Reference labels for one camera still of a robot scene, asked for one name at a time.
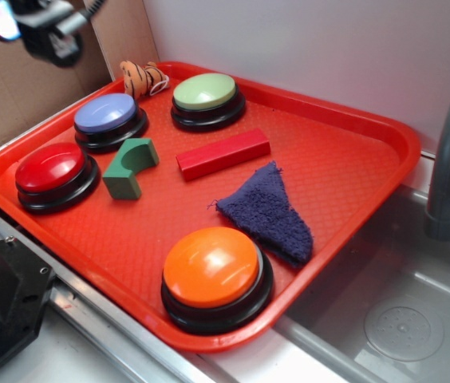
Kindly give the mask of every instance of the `plastic tray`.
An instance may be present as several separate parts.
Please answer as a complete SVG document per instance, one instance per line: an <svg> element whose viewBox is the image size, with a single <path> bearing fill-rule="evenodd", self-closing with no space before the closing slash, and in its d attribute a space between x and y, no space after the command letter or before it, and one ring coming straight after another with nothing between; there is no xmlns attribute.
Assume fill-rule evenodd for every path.
<svg viewBox="0 0 450 383"><path fill-rule="evenodd" d="M172 94L182 80L208 69L160 63L171 87L140 100L160 164L136 175L143 195L114 200L102 183L83 203L52 215L30 215L19 204L14 172L42 145L73 141L73 117L87 101L124 91L121 79L56 115L0 152L0 207L76 272L176 349L230 349L269 329L357 229L401 183L420 157L420 143L406 125L370 113L235 78L247 99L244 116L208 133L175 128ZM176 155L261 128L271 154L184 181ZM115 153L93 155L106 170ZM184 333L171 322L160 299L166 254L186 234L230 226L213 201L235 192L254 172L275 160L294 209L314 236L313 258L294 269L268 254L274 268L271 304L250 324L217 336Z"/></svg>

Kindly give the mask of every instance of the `black device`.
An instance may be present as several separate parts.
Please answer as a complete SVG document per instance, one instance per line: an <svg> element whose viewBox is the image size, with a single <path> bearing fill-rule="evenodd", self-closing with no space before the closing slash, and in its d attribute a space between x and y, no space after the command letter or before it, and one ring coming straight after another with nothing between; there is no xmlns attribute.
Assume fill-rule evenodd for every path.
<svg viewBox="0 0 450 383"><path fill-rule="evenodd" d="M83 50L77 31L104 3L96 0L75 12L64 0L0 0L0 41L21 39L31 56L62 68L73 66Z"/></svg>
<svg viewBox="0 0 450 383"><path fill-rule="evenodd" d="M37 338L54 277L20 241L0 240L0 366Z"/></svg>

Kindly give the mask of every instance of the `cardboard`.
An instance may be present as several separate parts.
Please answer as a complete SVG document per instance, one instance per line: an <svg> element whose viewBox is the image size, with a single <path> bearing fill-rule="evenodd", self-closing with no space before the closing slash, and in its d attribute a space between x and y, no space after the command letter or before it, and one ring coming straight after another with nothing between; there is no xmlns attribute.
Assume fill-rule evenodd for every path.
<svg viewBox="0 0 450 383"><path fill-rule="evenodd" d="M0 42L0 146L120 76L122 60L158 59L142 1L106 2L80 33L83 56L68 69L32 58L21 40Z"/></svg>

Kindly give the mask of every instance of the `plush tiger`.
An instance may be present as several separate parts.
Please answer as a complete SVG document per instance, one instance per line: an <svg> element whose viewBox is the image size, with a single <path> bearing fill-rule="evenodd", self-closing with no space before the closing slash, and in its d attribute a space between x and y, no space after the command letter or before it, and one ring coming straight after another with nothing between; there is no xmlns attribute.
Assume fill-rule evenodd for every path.
<svg viewBox="0 0 450 383"><path fill-rule="evenodd" d="M124 92L135 100L145 95L152 96L168 86L168 76L154 62L141 67L131 61L122 61L120 68L124 73Z"/></svg>

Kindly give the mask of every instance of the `blue cloth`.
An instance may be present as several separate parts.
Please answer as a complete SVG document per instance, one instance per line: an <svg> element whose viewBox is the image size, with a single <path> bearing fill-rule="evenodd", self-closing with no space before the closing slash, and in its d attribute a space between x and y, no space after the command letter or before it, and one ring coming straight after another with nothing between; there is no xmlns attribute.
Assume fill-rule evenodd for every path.
<svg viewBox="0 0 450 383"><path fill-rule="evenodd" d="M314 240L310 229L291 207L276 163L258 169L234 194L221 199L216 210L259 246L292 266L308 263Z"/></svg>

